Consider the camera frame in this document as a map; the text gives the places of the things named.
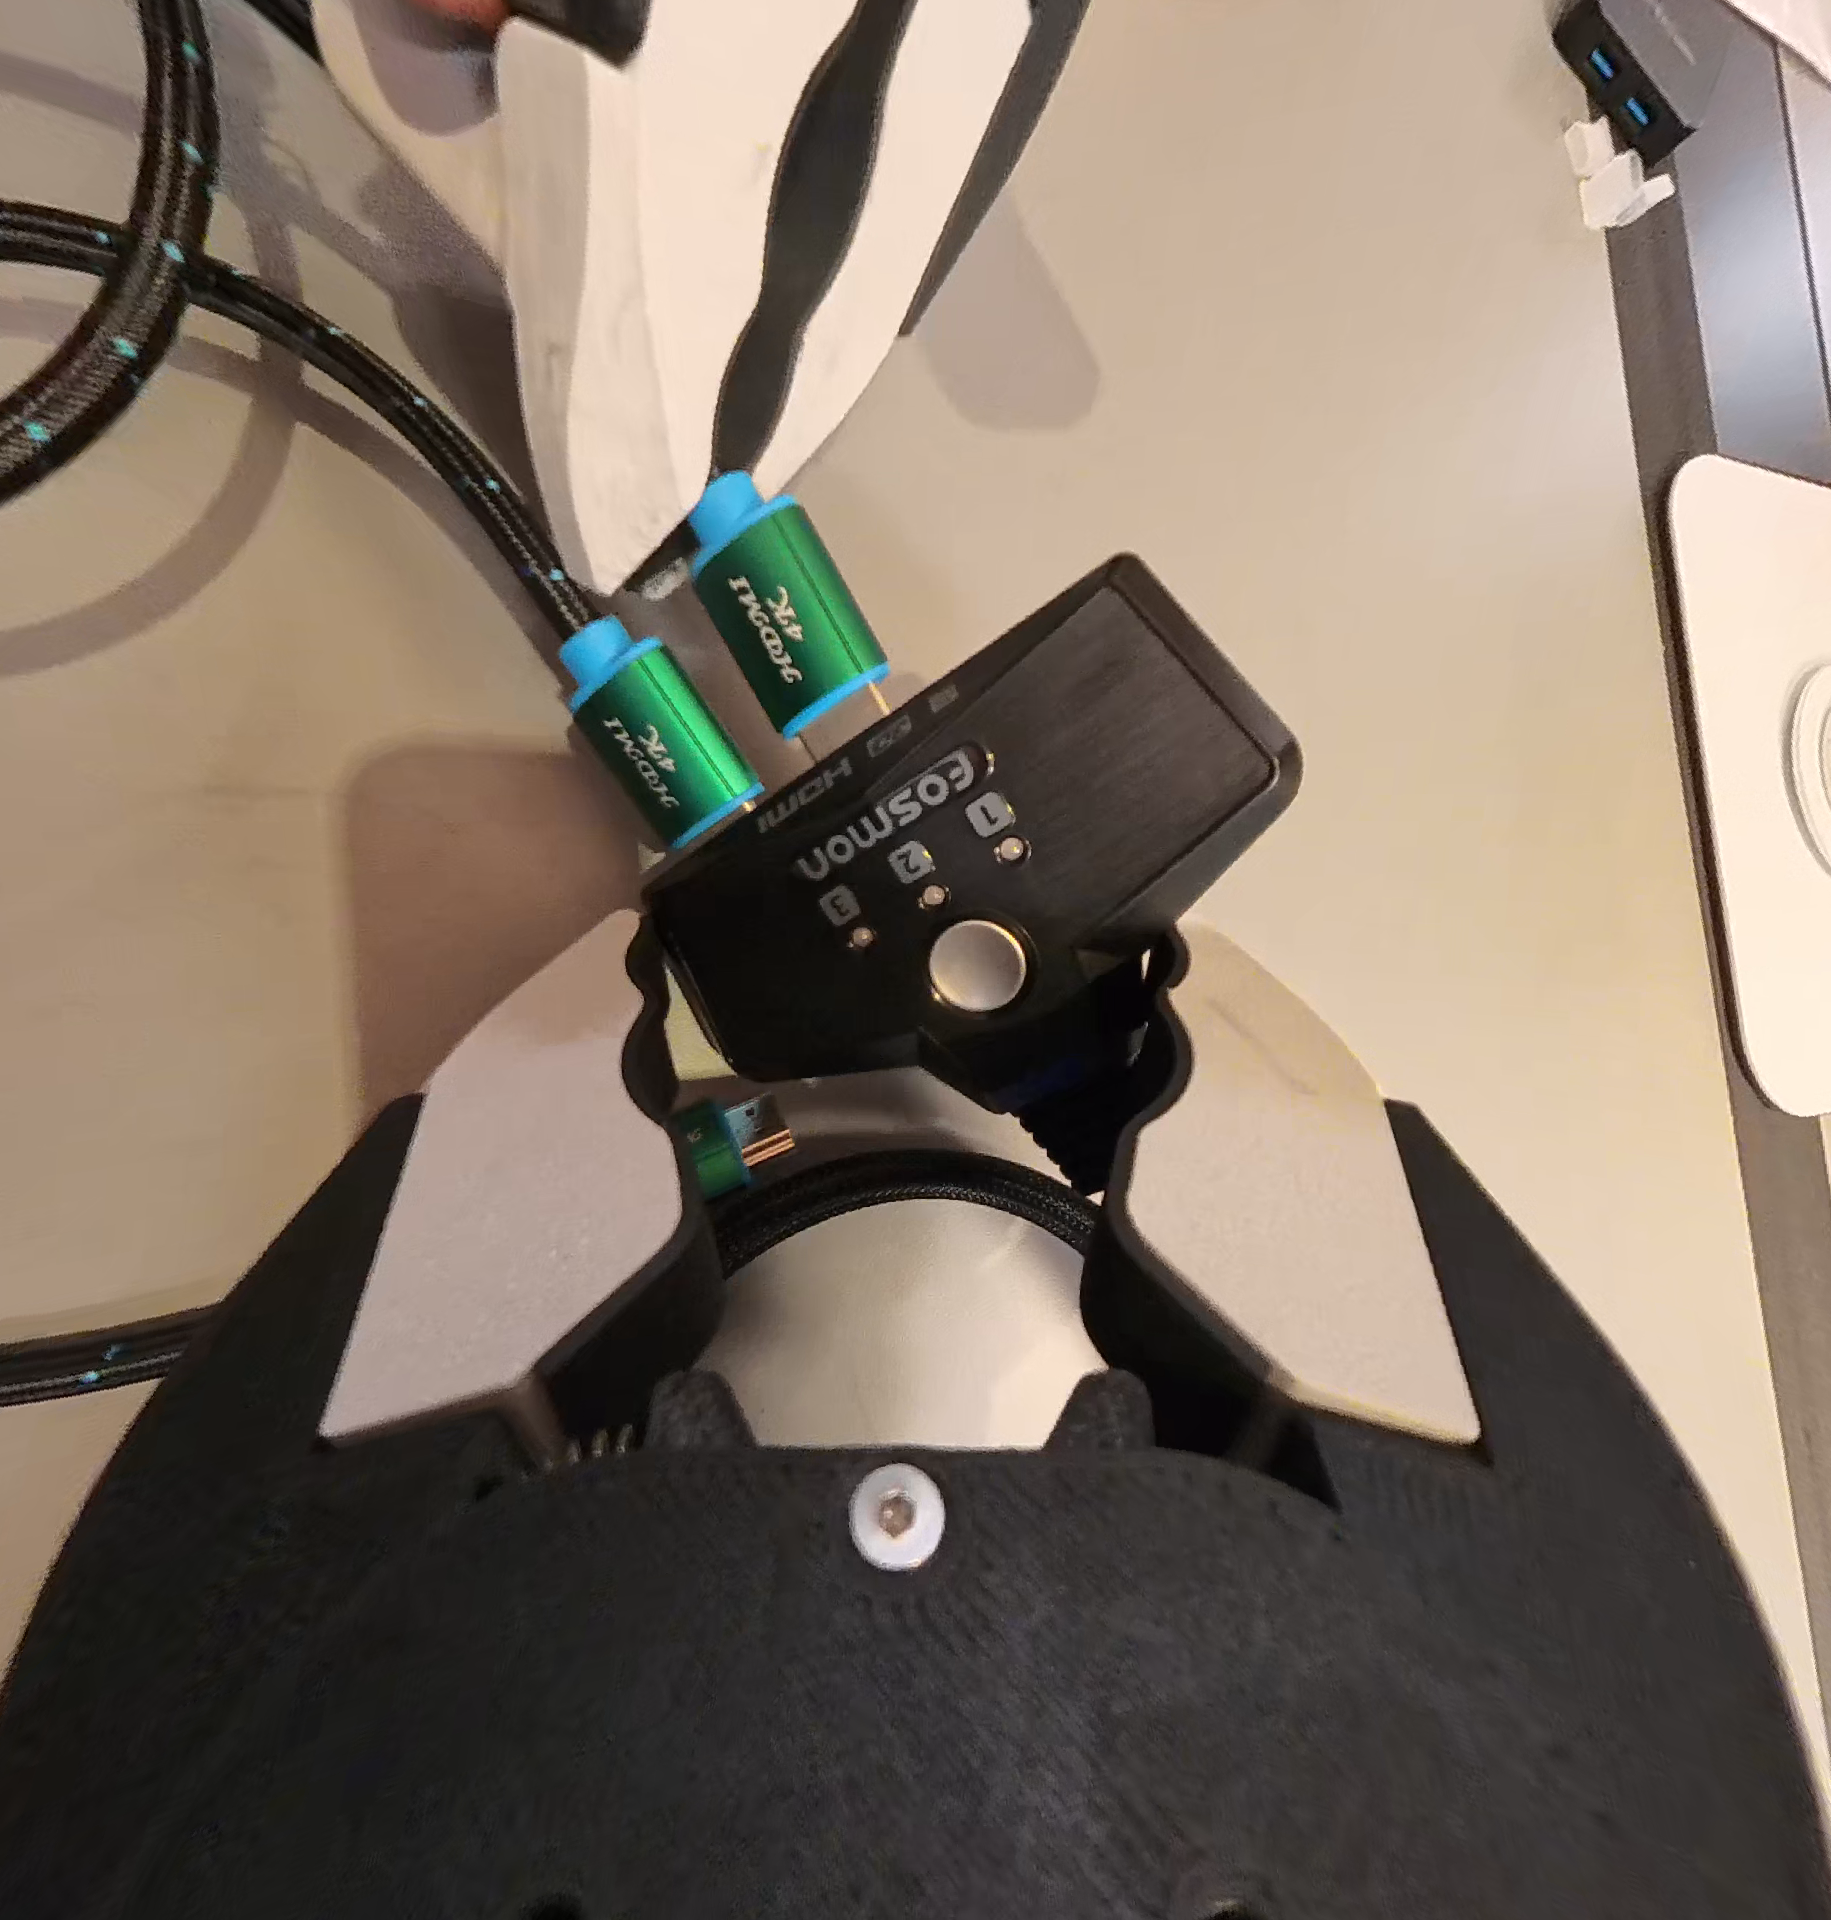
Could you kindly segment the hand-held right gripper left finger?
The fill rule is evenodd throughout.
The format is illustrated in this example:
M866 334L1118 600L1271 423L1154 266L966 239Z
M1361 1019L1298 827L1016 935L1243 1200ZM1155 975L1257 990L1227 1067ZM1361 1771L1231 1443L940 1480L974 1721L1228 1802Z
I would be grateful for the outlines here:
M662 948L610 915L423 1089L319 1438L493 1412L540 1459L644 1435L725 1279L673 1113Z

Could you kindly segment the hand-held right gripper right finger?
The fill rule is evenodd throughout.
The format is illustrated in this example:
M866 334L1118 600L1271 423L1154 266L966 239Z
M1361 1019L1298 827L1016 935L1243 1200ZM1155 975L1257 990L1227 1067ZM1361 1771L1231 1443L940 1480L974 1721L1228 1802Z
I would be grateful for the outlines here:
M1080 1283L1159 1438L1264 1453L1330 1413L1470 1449L1478 1404L1381 1089L1210 924L1149 958L1137 1105Z

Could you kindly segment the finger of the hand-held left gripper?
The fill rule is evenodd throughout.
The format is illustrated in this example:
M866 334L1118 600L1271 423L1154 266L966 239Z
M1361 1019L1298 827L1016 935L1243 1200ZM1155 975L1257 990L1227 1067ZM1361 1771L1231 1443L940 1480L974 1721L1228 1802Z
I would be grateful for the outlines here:
M922 317L1087 3L718 3L717 467L797 470Z
M629 67L498 32L521 415L551 537L595 589L625 585L702 495L725 347L718 3L652 7Z

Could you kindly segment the black video switch box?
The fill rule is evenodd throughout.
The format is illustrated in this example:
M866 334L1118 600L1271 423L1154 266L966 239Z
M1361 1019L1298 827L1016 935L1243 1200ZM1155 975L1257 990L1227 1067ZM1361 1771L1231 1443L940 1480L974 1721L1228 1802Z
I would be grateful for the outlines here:
M922 1067L1016 1112L1125 1061L1144 956L1301 779L1119 554L662 866L647 915L738 1076Z

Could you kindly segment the grey usb hub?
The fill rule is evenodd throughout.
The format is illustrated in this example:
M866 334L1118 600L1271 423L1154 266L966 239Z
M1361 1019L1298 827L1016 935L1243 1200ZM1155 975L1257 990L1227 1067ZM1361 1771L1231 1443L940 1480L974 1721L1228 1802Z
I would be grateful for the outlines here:
M1731 53L1764 33L1725 1L1565 1L1552 44L1650 167L1707 122Z

